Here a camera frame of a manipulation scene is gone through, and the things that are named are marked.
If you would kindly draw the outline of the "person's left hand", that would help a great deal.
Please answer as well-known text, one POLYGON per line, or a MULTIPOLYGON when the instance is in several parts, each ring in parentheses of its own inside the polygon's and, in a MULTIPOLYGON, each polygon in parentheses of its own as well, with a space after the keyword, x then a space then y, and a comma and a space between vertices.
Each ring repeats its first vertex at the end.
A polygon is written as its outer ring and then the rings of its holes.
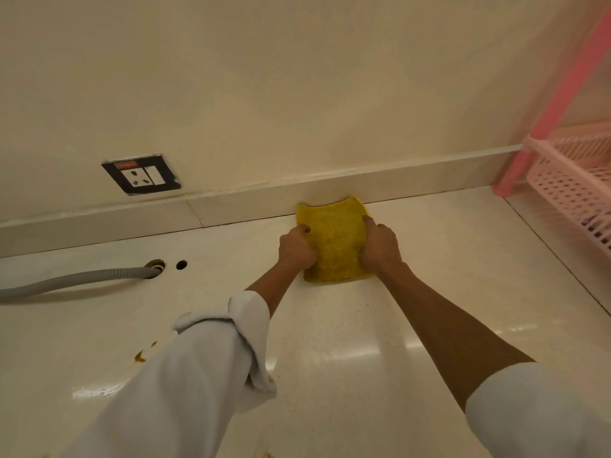
POLYGON ((278 263, 297 272, 309 269, 317 261, 317 252, 310 245, 306 234, 297 235, 297 226, 282 235, 279 240, 278 263))

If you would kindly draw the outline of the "person's left forearm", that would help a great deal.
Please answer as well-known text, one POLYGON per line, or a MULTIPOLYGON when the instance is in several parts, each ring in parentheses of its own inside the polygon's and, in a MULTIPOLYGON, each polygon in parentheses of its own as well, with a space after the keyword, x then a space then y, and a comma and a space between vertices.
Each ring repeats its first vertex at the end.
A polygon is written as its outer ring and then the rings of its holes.
POLYGON ((279 260, 247 287, 246 291, 255 292, 264 300, 272 318, 288 288, 303 269, 301 264, 295 261, 279 260))

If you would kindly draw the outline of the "person's right hand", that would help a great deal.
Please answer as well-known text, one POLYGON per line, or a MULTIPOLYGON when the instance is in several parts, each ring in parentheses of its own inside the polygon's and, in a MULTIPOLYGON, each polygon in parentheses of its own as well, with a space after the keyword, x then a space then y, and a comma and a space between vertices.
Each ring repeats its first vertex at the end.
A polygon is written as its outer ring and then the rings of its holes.
POLYGON ((393 230, 381 223, 377 225, 374 235, 365 235, 359 261, 364 269, 379 278, 400 269, 404 261, 393 230))

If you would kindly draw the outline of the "person's right forearm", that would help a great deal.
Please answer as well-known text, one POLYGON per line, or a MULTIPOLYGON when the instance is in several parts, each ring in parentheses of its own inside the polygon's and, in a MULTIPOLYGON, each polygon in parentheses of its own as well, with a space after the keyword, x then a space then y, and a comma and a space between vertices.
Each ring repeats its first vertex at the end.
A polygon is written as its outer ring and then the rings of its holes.
POLYGON ((485 380, 534 360, 418 279, 404 262, 376 271, 463 412, 485 380))

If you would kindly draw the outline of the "white shirt sleeve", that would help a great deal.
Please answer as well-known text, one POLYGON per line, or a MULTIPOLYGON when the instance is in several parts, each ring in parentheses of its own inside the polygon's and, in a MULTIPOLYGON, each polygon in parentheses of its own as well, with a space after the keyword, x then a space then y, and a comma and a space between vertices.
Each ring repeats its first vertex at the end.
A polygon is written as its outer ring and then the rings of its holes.
POLYGON ((535 362, 488 377, 465 416, 492 458, 611 458, 611 423, 535 362))
POLYGON ((60 458, 215 458, 235 413, 274 399, 270 312, 254 291, 218 312, 188 313, 60 458))

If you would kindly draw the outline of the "yellow cleaning cloth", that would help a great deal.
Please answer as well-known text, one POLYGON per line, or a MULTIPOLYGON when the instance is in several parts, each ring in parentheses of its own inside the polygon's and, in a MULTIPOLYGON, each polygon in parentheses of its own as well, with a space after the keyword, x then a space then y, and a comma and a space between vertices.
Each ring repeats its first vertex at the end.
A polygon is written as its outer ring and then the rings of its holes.
POLYGON ((366 239, 363 216, 369 215, 357 197, 325 206, 297 205, 296 222, 310 228, 306 238, 317 253, 315 264, 304 271, 304 280, 335 284, 369 278, 359 259, 366 239))

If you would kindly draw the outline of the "white left shirt sleeve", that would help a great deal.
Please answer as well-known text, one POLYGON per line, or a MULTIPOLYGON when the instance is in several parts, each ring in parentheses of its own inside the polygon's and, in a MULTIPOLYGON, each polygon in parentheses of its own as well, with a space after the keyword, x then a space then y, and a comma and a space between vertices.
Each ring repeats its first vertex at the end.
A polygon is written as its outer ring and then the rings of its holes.
POLYGON ((215 458, 235 413, 274 399, 270 312, 254 291, 218 312, 188 313, 60 458, 215 458))

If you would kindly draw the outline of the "white right shirt sleeve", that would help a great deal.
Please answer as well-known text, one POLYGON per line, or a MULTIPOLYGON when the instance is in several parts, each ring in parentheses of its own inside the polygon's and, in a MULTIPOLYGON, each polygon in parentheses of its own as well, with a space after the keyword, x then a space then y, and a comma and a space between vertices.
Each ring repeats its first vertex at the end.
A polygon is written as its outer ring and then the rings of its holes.
POLYGON ((611 423, 535 362, 488 377, 465 416, 492 458, 611 458, 611 423))

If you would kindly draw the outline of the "pink plastic rack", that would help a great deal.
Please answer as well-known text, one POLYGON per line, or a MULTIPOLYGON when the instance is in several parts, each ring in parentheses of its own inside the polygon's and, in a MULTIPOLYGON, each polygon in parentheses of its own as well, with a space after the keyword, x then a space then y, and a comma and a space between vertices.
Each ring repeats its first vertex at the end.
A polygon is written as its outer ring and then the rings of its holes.
POLYGON ((611 258, 611 121, 557 129, 611 51, 611 6, 593 27, 493 192, 512 196, 525 180, 611 258))

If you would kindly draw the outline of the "black wall socket plate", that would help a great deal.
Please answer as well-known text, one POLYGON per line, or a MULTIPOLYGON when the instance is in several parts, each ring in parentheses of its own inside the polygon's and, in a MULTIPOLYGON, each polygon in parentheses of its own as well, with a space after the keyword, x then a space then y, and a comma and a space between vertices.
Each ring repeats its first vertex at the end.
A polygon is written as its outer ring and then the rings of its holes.
POLYGON ((148 195, 182 188, 162 154, 102 163, 121 190, 129 196, 148 195))

